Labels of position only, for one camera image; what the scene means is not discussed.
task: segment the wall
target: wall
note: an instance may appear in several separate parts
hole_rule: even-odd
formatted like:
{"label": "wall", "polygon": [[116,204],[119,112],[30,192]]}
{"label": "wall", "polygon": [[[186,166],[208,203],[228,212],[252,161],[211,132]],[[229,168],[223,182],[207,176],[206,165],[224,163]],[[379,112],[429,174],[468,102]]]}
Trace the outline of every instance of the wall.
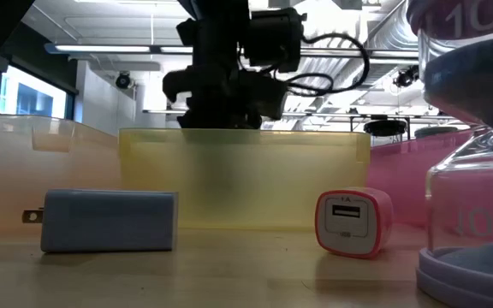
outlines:
{"label": "wall", "polygon": [[142,113],[147,89],[137,86],[135,99],[96,74],[87,61],[77,67],[75,120],[105,133],[117,135],[125,127],[165,127],[165,115]]}

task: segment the yellow translucent bin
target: yellow translucent bin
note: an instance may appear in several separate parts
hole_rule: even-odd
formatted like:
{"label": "yellow translucent bin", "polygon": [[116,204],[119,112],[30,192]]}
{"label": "yellow translucent bin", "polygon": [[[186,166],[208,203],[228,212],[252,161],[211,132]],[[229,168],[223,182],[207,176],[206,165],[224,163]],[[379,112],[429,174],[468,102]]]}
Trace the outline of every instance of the yellow translucent bin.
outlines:
{"label": "yellow translucent bin", "polygon": [[122,183],[179,193],[182,228],[313,228],[318,196],[362,187],[364,133],[122,129]]}
{"label": "yellow translucent bin", "polygon": [[0,115],[0,235],[38,234],[22,211],[52,188],[121,187],[117,137],[42,116]]}

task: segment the hourglass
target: hourglass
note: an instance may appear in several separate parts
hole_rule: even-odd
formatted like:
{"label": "hourglass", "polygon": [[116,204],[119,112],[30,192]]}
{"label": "hourglass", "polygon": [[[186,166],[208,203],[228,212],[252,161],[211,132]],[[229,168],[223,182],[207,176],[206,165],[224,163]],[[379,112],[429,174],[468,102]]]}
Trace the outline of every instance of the hourglass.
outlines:
{"label": "hourglass", "polygon": [[430,169],[418,285],[454,307],[493,307],[493,0],[410,0],[425,100],[473,136]]}

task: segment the usb port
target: usb port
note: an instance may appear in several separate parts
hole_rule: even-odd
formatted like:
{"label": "usb port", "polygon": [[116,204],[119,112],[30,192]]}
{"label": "usb port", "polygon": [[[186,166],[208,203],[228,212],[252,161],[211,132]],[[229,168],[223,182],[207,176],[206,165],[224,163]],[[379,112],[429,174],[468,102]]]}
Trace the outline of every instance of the usb port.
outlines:
{"label": "usb port", "polygon": [[332,215],[360,218],[360,208],[349,205],[332,205]]}

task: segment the pink usb charger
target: pink usb charger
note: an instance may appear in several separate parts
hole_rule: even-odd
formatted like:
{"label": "pink usb charger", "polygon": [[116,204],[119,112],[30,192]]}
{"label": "pink usb charger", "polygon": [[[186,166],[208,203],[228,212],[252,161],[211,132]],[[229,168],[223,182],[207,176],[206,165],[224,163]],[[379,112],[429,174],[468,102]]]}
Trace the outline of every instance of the pink usb charger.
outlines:
{"label": "pink usb charger", "polygon": [[374,258],[393,225],[393,205],[387,193],[352,187],[323,193],[315,211],[318,244],[351,258]]}

